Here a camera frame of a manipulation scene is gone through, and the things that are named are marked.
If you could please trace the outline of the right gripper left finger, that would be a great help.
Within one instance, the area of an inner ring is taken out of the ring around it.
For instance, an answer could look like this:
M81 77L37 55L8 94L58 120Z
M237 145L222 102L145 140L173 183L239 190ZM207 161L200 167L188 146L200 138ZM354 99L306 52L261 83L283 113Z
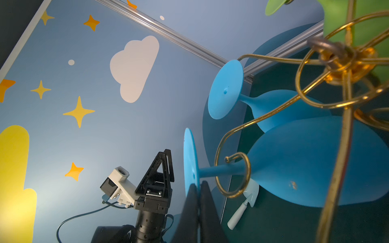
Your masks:
M180 217L172 243L197 243L198 242L198 192L195 184L191 184L186 196L184 208Z

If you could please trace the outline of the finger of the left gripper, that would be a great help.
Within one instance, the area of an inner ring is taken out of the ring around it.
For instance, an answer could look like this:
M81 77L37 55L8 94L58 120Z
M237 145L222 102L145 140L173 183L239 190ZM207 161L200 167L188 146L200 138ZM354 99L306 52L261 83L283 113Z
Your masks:
M164 196L167 187L167 157L159 152L135 190L138 196Z
M164 154L165 154L166 157L167 157L167 162L168 162L168 166L169 166L169 178L170 178L170 182L174 182L174 181L175 181L175 178L174 178L174 170L173 170L173 163L172 163L171 150L165 149L165 150L164 150Z

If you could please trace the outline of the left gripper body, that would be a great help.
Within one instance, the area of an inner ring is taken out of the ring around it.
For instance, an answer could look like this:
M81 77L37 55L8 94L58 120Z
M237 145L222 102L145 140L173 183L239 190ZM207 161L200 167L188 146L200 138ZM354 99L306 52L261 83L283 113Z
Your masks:
M167 214L172 199L172 188L169 176L163 173L145 175L135 190L139 198L134 208L151 213Z

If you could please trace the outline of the blue wine glass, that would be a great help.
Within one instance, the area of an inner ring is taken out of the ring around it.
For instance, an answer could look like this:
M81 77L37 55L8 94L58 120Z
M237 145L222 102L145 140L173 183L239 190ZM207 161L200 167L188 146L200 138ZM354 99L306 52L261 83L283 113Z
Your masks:
M295 120L264 133L248 153L251 178L277 197L323 207L336 163L342 118ZM374 201L389 191L389 149L368 126L354 122L340 205Z
M226 63L213 81L209 98L208 111L213 119L222 119L234 108L238 101L247 104L254 118L263 116L297 95L296 91L273 90L257 97L241 94L244 83L244 71L238 60ZM299 100L279 113L257 123L263 132L276 126L300 119L331 116L329 110L309 106Z

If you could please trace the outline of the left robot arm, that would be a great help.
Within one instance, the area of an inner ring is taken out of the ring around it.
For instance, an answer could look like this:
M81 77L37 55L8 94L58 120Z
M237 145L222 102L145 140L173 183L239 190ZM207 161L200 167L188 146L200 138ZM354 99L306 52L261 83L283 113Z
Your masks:
M171 151L159 152L138 186L128 179L129 172L117 167L102 183L103 202L116 199L126 209L138 211L134 225L99 226L94 243L161 243L172 199L174 171Z

